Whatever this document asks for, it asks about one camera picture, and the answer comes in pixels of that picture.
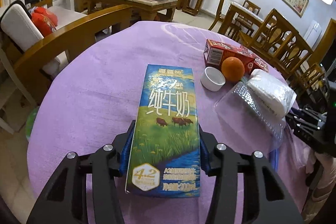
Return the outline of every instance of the white appliance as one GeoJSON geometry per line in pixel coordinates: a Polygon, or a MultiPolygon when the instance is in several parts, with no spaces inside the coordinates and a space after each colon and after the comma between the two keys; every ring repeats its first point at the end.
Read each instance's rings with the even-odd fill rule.
{"type": "Polygon", "coordinates": [[[307,44],[313,48],[314,44],[316,43],[318,37],[322,32],[322,28],[316,21],[312,21],[306,34],[304,35],[303,39],[306,40],[307,44]]]}

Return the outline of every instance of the cup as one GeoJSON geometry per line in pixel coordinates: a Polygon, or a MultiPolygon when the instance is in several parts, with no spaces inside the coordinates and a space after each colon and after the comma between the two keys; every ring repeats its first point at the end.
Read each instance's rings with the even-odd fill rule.
{"type": "Polygon", "coordinates": [[[201,77],[201,83],[210,91],[218,91],[225,84],[225,77],[218,69],[206,67],[201,77]]]}

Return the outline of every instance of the red box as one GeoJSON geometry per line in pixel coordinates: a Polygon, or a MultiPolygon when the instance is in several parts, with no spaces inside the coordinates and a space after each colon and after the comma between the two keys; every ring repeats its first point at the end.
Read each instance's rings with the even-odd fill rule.
{"type": "Polygon", "coordinates": [[[240,48],[243,50],[243,52],[248,52],[248,53],[252,54],[255,58],[251,72],[254,69],[262,69],[262,70],[264,70],[268,73],[268,64],[264,60],[262,60],[254,52],[250,51],[248,48],[244,47],[243,45],[240,45],[240,48]]]}
{"type": "Polygon", "coordinates": [[[239,47],[207,39],[204,49],[204,62],[207,67],[211,66],[221,70],[222,62],[231,56],[237,57],[242,61],[245,72],[251,72],[254,62],[252,54],[244,52],[239,47]]]}

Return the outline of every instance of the white packet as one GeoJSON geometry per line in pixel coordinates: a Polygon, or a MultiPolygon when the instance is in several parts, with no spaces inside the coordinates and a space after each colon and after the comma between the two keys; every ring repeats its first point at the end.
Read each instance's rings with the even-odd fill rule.
{"type": "Polygon", "coordinates": [[[251,73],[246,85],[279,118],[289,112],[296,99],[296,93],[287,84],[261,69],[255,69],[251,73]]]}

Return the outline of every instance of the purple tablecloth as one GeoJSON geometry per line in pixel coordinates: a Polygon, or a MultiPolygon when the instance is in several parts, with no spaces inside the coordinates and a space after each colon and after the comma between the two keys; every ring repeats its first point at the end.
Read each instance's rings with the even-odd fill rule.
{"type": "MultiPolygon", "coordinates": [[[[138,22],[83,52],[53,81],[37,114],[28,147],[29,178],[36,196],[69,151],[79,155],[95,152],[127,130],[136,118],[147,64],[190,67],[194,72],[199,123],[219,142],[250,154],[258,147],[245,146],[214,112],[214,103],[233,85],[218,92],[200,82],[204,71],[206,39],[237,45],[220,34],[176,23],[138,22]]],[[[270,73],[283,80],[280,73],[270,73]]],[[[280,148],[278,173],[299,210],[305,202],[305,169],[298,168],[293,143],[285,136],[280,148]]],[[[243,178],[238,179],[236,223],[241,223],[243,178]]],[[[215,178],[201,173],[200,198],[159,199],[125,194],[125,178],[117,179],[118,197],[125,223],[205,223],[215,178]]],[[[87,181],[88,217],[94,223],[92,180],[87,181]]]]}

